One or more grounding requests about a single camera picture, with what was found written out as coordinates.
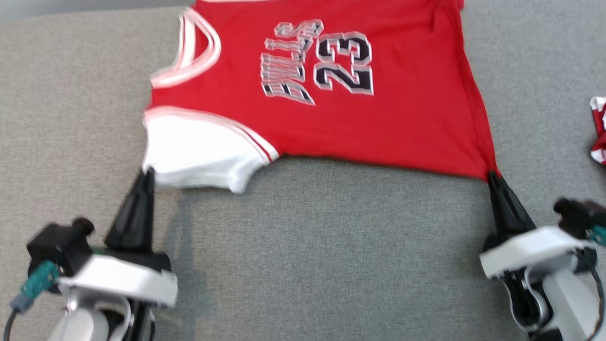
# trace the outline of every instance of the gray fabric surface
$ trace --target gray fabric surface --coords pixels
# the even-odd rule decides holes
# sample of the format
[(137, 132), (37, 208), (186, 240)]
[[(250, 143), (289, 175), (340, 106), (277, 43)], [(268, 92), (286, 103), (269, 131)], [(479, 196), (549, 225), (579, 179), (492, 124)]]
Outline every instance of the gray fabric surface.
[(2, 0), (0, 24), (54, 13), (187, 6), (190, 3), (190, 0)]
[[(0, 28), (1, 321), (38, 229), (84, 215), (101, 242), (142, 160), (148, 74), (174, 58), (179, 11)], [(606, 170), (588, 156), (605, 13), (602, 0), (468, 0), (463, 12), (500, 167), (539, 225), (556, 222), (561, 195), (606, 203)], [(179, 277), (158, 340), (524, 339), (478, 260), (494, 229), (480, 181), (287, 159), (243, 195), (159, 193), (156, 227)], [(44, 340), (61, 316), (44, 295), (12, 340)]]

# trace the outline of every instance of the black knob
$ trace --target black knob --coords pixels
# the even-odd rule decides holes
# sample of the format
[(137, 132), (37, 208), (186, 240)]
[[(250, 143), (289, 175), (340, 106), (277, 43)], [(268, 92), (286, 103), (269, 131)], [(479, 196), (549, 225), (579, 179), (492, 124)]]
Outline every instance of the black knob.
[(82, 229), (86, 235), (90, 235), (95, 230), (93, 223), (90, 220), (82, 217), (74, 219), (72, 226), (74, 228)]

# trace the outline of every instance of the white trim stripe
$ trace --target white trim stripe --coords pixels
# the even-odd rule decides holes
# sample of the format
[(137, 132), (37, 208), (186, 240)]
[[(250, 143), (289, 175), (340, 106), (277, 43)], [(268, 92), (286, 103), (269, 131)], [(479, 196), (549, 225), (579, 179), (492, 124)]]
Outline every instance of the white trim stripe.
[(183, 17), (183, 15), (179, 16), (179, 22), (181, 23), (181, 25), (179, 27), (179, 50), (177, 51), (175, 60), (173, 61), (173, 64), (171, 64), (171, 66), (165, 67), (165, 68), (160, 69), (160, 70), (156, 71), (155, 73), (153, 73), (151, 75), (151, 79), (157, 78), (158, 76), (162, 75), (163, 73), (172, 72), (172, 71), (178, 69), (181, 65), (181, 61), (183, 60), (183, 45), (184, 45), (184, 39), (185, 39), (185, 37), (184, 37), (185, 18)]
[[(178, 69), (169, 70), (163, 73), (157, 73), (151, 79), (152, 86), (155, 88), (166, 88), (182, 84), (198, 75), (204, 73), (219, 60), (221, 55), (221, 40), (217, 31), (204, 19), (196, 10), (188, 8), (184, 13), (185, 23), (192, 22), (208, 39), (208, 47), (198, 58), (193, 58), (191, 64), (183, 65)], [(195, 55), (196, 50), (196, 31), (193, 34), (189, 29), (185, 29), (184, 54)]]

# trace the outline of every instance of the basketball jersey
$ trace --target basketball jersey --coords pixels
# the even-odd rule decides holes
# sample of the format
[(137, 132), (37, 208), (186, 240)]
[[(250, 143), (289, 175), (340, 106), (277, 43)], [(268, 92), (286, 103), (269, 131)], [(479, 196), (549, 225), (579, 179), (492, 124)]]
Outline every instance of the basketball jersey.
[(242, 192), (281, 156), (486, 180), (462, 0), (197, 1), (145, 111), (159, 186)]

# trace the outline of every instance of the black cable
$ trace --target black cable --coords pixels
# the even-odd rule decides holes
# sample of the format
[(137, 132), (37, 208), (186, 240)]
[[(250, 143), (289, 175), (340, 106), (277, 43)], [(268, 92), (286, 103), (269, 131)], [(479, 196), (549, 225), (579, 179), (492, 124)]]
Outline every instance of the black cable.
[(15, 317), (19, 314), (18, 310), (13, 310), (6, 321), (6, 327), (4, 327), (4, 338), (3, 341), (8, 341), (10, 339), (10, 330), (13, 328), (13, 322), (15, 321)]
[(150, 326), (150, 341), (153, 341), (153, 337), (156, 335), (156, 322), (152, 321)]
[(596, 322), (596, 327), (593, 330), (593, 333), (591, 334), (591, 336), (587, 339), (587, 341), (592, 341), (596, 335), (598, 334), (598, 332), (600, 331), (600, 329), (602, 328), (602, 326), (604, 325), (604, 304), (606, 303), (606, 300), (604, 299), (604, 286), (602, 285), (602, 281), (600, 280), (600, 276), (598, 275), (598, 271), (596, 270), (596, 268), (593, 266), (593, 264), (591, 264), (591, 262), (589, 261), (589, 259), (587, 259), (587, 257), (581, 256), (581, 252), (577, 252), (576, 256), (579, 260), (581, 260), (581, 258), (583, 258), (583, 261), (585, 262), (585, 264), (587, 265), (587, 267), (589, 268), (589, 271), (591, 272), (591, 275), (593, 276), (593, 279), (596, 281), (596, 286), (598, 287), (598, 297), (599, 297), (599, 318), (598, 321)]

